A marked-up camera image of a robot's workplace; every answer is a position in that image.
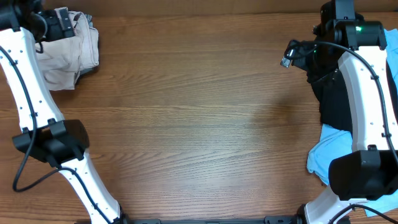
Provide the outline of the beige khaki shorts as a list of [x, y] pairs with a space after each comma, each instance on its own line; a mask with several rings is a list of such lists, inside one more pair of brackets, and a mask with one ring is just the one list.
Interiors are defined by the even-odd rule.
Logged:
[[80, 43], [75, 30], [75, 16], [78, 11], [70, 11], [75, 36], [54, 42], [44, 42], [43, 53], [37, 53], [39, 68], [41, 69], [47, 87], [51, 91], [73, 90], [75, 88], [75, 74], [79, 70]]

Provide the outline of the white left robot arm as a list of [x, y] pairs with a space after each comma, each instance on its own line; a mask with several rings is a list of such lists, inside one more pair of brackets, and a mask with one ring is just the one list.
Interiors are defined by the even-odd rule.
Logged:
[[[73, 187], [92, 223], [129, 223], [108, 192], [90, 158], [90, 140], [83, 123], [66, 120], [55, 104], [39, 68], [36, 45], [75, 36], [67, 9], [45, 10], [41, 1], [1, 1], [1, 66], [19, 114], [21, 134], [14, 147], [24, 158], [12, 183], [25, 192], [61, 173]], [[53, 171], [19, 188], [28, 158], [48, 163]]]

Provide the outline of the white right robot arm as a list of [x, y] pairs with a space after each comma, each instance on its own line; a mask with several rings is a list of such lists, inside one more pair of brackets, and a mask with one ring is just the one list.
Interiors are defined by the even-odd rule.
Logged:
[[290, 65], [318, 85], [339, 73], [351, 115], [351, 153], [334, 159], [329, 186], [303, 207], [303, 223], [336, 223], [355, 207], [397, 190], [397, 120], [388, 82], [386, 38], [378, 21], [330, 19], [313, 41], [292, 40]]

